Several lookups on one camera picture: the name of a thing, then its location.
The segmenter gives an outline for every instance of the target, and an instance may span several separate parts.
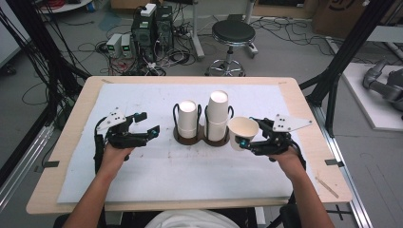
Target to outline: person's arm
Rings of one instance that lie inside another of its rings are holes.
[[[97,175],[69,215],[63,227],[97,227],[106,194],[113,179],[133,148],[116,149],[106,145],[103,161]]]
[[[335,227],[329,218],[315,187],[302,167],[294,148],[283,154],[271,155],[293,184],[302,227]]]

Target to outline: white mat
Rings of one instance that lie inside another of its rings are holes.
[[[147,112],[148,119],[135,123],[132,132],[145,132],[159,124],[161,134],[134,150],[106,201],[288,198],[291,183],[267,157],[236,152],[230,143],[212,147],[200,141],[185,146],[173,138],[174,104],[190,99],[204,110],[210,93],[219,89],[228,93],[235,116],[274,119],[278,113],[288,115],[276,85],[104,85],[71,158],[58,202],[77,202],[86,191],[94,177],[95,124],[117,106],[126,116]],[[296,133],[293,138],[298,142]],[[256,140],[263,140],[261,133]]]
[[[390,103],[383,100],[379,93],[362,86],[365,73],[373,66],[349,64],[344,70],[344,79],[373,129],[403,131],[403,121],[401,120],[403,112],[394,109]],[[386,84],[389,73],[400,68],[401,66],[385,66],[382,75],[377,80]]]

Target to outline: black wire cup holder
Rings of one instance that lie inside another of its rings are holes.
[[[204,115],[205,115],[205,120],[208,123],[208,117],[207,117],[207,112],[206,112],[207,108],[208,108],[208,105],[205,107]],[[174,134],[175,140],[178,143],[183,144],[183,145],[192,145],[192,144],[198,143],[199,141],[205,141],[205,143],[207,143],[208,145],[219,147],[219,146],[226,145],[229,142],[228,126],[226,126],[224,137],[221,140],[210,141],[208,139],[208,132],[209,132],[208,125],[204,126],[204,125],[199,124],[200,116],[202,114],[202,106],[200,104],[198,105],[198,119],[197,119],[198,124],[197,124],[197,128],[196,128],[196,136],[191,139],[182,137],[181,134],[179,134],[179,130],[178,130],[178,122],[176,120],[176,113],[175,113],[176,109],[178,109],[178,111],[179,111],[179,104],[175,104],[174,108],[173,108],[173,117],[174,117],[174,123],[175,123],[173,134]],[[230,119],[232,119],[234,117],[234,108],[231,105],[228,106],[228,113],[230,111],[231,111]]]

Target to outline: stool base with wheels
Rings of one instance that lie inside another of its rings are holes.
[[[224,20],[216,23],[212,27],[212,35],[218,42],[229,46],[226,58],[216,60],[207,68],[205,76],[245,76],[243,66],[233,60],[234,47],[244,47],[250,45],[255,40],[255,30],[241,22],[235,20]]]

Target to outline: black metal frame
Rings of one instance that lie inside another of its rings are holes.
[[[332,138],[335,136],[333,121],[338,80],[393,3],[394,0],[371,0],[327,68],[315,78],[299,85],[301,90],[316,85],[312,93],[306,96],[307,102],[313,106],[321,106],[329,94],[325,127]]]

